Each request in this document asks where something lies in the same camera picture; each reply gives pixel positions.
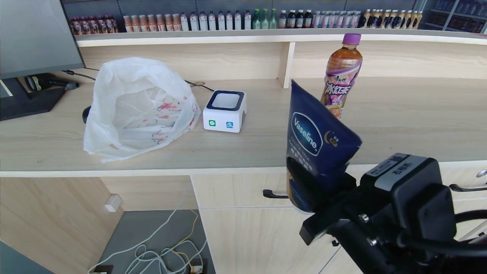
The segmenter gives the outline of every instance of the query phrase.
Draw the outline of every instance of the purple bottle cap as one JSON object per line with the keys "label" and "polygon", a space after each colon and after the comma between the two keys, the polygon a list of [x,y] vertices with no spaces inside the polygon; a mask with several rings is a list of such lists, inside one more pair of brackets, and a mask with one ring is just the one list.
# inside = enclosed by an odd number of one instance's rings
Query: purple bottle cap
{"label": "purple bottle cap", "polygon": [[360,44],[360,38],[362,35],[360,33],[346,33],[343,36],[342,44],[345,45],[358,45]]}

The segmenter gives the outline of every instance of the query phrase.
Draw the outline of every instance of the drawer handle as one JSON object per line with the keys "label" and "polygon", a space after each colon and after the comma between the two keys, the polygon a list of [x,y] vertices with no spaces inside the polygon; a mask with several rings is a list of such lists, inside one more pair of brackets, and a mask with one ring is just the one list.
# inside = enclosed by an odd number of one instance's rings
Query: drawer handle
{"label": "drawer handle", "polygon": [[270,189],[262,190],[262,195],[264,195],[264,197],[270,198],[270,199],[288,199],[289,198],[287,195],[275,195],[274,193],[272,193],[272,190],[270,190]]}
{"label": "drawer handle", "polygon": [[463,188],[463,187],[460,187],[457,184],[451,184],[449,187],[450,187],[450,189],[452,191],[456,191],[456,192],[468,192],[468,191],[482,191],[482,190],[487,190],[487,187],[481,187],[481,188]]}

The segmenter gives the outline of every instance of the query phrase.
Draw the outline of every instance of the wooden countertop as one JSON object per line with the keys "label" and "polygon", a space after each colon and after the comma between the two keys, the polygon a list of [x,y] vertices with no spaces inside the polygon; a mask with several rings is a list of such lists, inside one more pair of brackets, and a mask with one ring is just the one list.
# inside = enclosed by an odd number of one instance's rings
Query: wooden countertop
{"label": "wooden countertop", "polygon": [[343,34],[362,34],[362,41],[422,41],[487,45],[487,37],[462,32],[401,29],[271,29],[117,33],[76,36],[79,47],[163,44],[341,41]]}
{"label": "wooden countertop", "polygon": [[[297,79],[320,96],[322,79]],[[93,85],[68,91],[50,113],[0,122],[0,177],[155,176],[284,171],[290,90],[277,80],[207,81],[248,92],[239,134],[205,131],[202,122],[162,149],[102,164],[83,151],[83,109]],[[377,164],[395,152],[438,161],[487,160],[487,80],[358,78],[343,121],[363,139],[352,164]],[[211,92],[193,88],[200,106]]]}

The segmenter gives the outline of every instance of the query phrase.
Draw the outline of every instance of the computer monitor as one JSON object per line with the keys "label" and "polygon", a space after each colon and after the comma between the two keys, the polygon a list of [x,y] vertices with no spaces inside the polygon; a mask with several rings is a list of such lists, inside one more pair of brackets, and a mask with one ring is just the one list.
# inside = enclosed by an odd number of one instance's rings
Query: computer monitor
{"label": "computer monitor", "polygon": [[49,112],[64,88],[28,93],[17,77],[85,67],[60,0],[0,1],[0,120]]}

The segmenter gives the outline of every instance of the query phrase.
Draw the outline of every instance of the yellow cable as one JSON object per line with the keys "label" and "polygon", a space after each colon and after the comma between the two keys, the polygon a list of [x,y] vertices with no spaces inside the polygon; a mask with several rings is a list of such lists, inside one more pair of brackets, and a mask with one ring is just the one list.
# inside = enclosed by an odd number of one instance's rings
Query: yellow cable
{"label": "yellow cable", "polygon": [[[193,221],[193,228],[191,228],[191,233],[190,233],[190,234],[189,234],[189,235],[188,235],[186,238],[184,238],[184,239],[180,240],[180,241],[178,242],[178,244],[180,244],[180,243],[181,243],[181,242],[183,242],[183,241],[186,241],[186,240],[187,240],[189,237],[191,237],[191,235],[193,235],[193,231],[194,231],[194,225],[196,224],[196,220],[198,220],[198,214],[197,214],[197,213],[196,213],[194,210],[192,210],[192,209],[191,209],[191,212],[193,212],[193,213],[196,215],[196,217],[195,217],[195,219],[194,219],[194,221]],[[174,251],[174,250],[173,250],[173,252],[174,252],[174,253],[177,253],[177,254],[183,254],[183,255],[186,257],[186,260],[188,261],[188,265],[189,265],[189,267],[190,267],[191,271],[193,271],[193,266],[192,266],[192,265],[191,265],[191,263],[189,262],[189,257],[186,255],[186,253],[183,253],[183,252],[176,252],[176,251]]]}

